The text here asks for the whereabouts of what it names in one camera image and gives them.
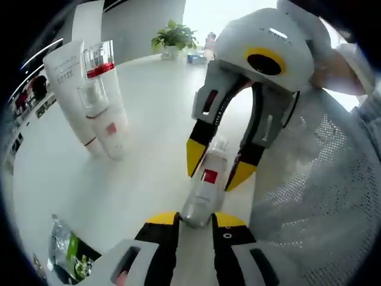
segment plastic bottle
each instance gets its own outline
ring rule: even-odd
[[[208,150],[195,176],[181,217],[187,225],[203,228],[218,211],[224,196],[223,178],[227,167],[227,140],[219,138]]]
[[[83,52],[88,83],[82,91],[86,115],[108,156],[124,158],[127,116],[123,107],[114,63],[113,41],[91,46]]]

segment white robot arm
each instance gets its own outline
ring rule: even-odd
[[[230,100],[251,80],[252,115],[226,186],[230,191],[256,171],[264,149],[287,124],[299,91],[314,72],[314,61],[305,33],[272,8],[230,22],[214,52],[193,105],[197,123],[187,142],[188,175],[195,173]]]

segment red bottle band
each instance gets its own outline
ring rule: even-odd
[[[115,67],[114,63],[101,64],[100,66],[96,67],[95,69],[88,71],[88,79],[91,79],[91,78],[99,76],[105,72],[108,72],[109,70],[112,70],[114,67]]]

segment red label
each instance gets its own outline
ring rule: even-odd
[[[117,133],[117,127],[115,126],[114,122],[112,122],[112,124],[108,125],[106,127],[106,130],[107,130],[107,133],[109,135],[112,135],[114,133]]]
[[[214,184],[216,182],[218,173],[212,170],[205,169],[202,174],[201,180],[204,182]]]

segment potted plant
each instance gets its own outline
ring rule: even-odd
[[[165,51],[161,55],[163,59],[176,58],[179,51],[186,46],[196,48],[197,40],[193,36],[195,32],[185,25],[169,20],[168,26],[158,31],[158,35],[151,40],[151,45],[154,49],[164,47]]]

